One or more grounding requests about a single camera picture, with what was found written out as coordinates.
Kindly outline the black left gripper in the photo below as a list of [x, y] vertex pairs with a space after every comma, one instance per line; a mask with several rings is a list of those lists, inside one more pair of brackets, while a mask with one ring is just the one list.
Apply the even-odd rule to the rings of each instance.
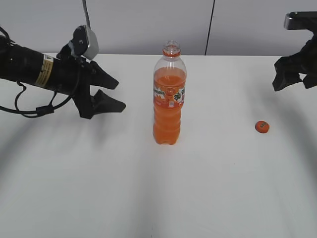
[[126, 104], [118, 101], [102, 90], [90, 95], [90, 86], [114, 90], [119, 82], [106, 73], [95, 61], [86, 62], [82, 56], [73, 53], [70, 44], [62, 47], [56, 55], [49, 78], [49, 89], [55, 94], [64, 94], [66, 99], [53, 106], [53, 111], [73, 101], [81, 118], [91, 119], [104, 113], [121, 113]]

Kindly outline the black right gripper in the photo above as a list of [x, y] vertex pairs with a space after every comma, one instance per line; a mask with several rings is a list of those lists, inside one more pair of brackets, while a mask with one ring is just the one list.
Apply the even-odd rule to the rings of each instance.
[[317, 35], [306, 42], [299, 53], [296, 54], [298, 62], [292, 57], [281, 57], [274, 64], [276, 76], [273, 80], [275, 92], [297, 83], [303, 82], [306, 89], [317, 85]]

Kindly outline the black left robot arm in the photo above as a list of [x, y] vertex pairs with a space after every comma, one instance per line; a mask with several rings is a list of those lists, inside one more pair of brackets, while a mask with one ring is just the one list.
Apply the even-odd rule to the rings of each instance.
[[81, 118], [91, 119], [103, 113], [121, 113], [126, 104], [102, 90], [92, 96], [91, 86], [114, 90], [119, 82], [106, 73], [95, 61], [99, 45], [95, 33], [87, 25], [81, 25], [73, 32], [72, 39], [56, 57], [16, 44], [4, 30], [0, 30], [0, 77], [12, 81], [26, 91], [27, 85], [50, 90], [54, 95], [66, 95], [57, 105], [37, 107], [33, 111], [22, 111], [18, 107], [18, 93], [14, 108], [1, 107], [2, 111], [26, 118], [39, 118], [52, 114], [69, 101], [73, 101]]

